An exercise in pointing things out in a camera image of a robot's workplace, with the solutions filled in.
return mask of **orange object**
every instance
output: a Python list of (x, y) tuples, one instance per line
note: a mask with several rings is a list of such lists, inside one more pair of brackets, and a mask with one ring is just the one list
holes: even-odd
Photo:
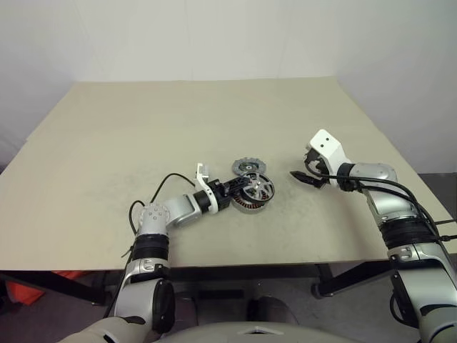
[[(67, 279), (76, 279), (81, 275), (84, 275), (86, 272), (83, 271), (72, 271), (72, 270), (63, 270), (63, 271), (54, 271), (58, 275), (66, 277)], [(43, 294), (43, 291), (38, 289), (24, 286), (23, 284), (17, 284), (16, 282), (7, 281), (6, 288), (8, 289), (9, 297), (12, 302), (21, 302), (25, 305), (32, 305), (36, 300), (38, 300)]]

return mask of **table leg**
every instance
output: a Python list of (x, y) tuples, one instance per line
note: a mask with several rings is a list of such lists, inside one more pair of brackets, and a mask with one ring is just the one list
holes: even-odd
[(106, 300), (106, 292), (103, 289), (80, 284), (53, 272), (0, 271), (0, 279), (17, 282), (18, 284), (44, 291), (55, 291), (71, 297), (88, 300), (97, 305), (104, 304)]
[(390, 271), (389, 261), (364, 262), (343, 274), (311, 285), (311, 293), (317, 299), (332, 297), (343, 290), (383, 277)]

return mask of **table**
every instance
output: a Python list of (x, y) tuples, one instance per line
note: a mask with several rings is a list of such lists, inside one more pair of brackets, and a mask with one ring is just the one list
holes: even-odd
[[(393, 166), (436, 220), (450, 217), (333, 77), (76, 83), (0, 175), (0, 270), (121, 269), (133, 200), (149, 199), (170, 172), (192, 177), (197, 162), (226, 181), (245, 156), (266, 163), (273, 201), (256, 215), (230, 207), (171, 230), (172, 267), (385, 259), (363, 195), (317, 190), (288, 173), (304, 170), (320, 128), (352, 161)], [(159, 200), (187, 192), (170, 179)], [(446, 246), (457, 252), (456, 241)]]

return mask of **tabletop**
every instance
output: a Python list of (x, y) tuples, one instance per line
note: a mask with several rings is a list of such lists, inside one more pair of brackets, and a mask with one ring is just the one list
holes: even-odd
[[(227, 181), (243, 157), (266, 163), (275, 197), (258, 214), (229, 207), (171, 229), (171, 266), (385, 259), (362, 194), (314, 189), (289, 174), (304, 170), (319, 129), (353, 162), (393, 166), (435, 220), (450, 218), (332, 77), (77, 83), (0, 175), (0, 269), (123, 268), (133, 200), (150, 199), (168, 173), (193, 177), (197, 162)], [(158, 200), (192, 192), (172, 178)], [(456, 241), (446, 246), (457, 252)]]

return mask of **white wall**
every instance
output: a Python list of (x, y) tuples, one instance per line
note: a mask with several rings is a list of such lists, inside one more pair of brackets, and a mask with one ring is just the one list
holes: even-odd
[(418, 172), (457, 171), (456, 4), (3, 0), (0, 164), (75, 80), (338, 75)]

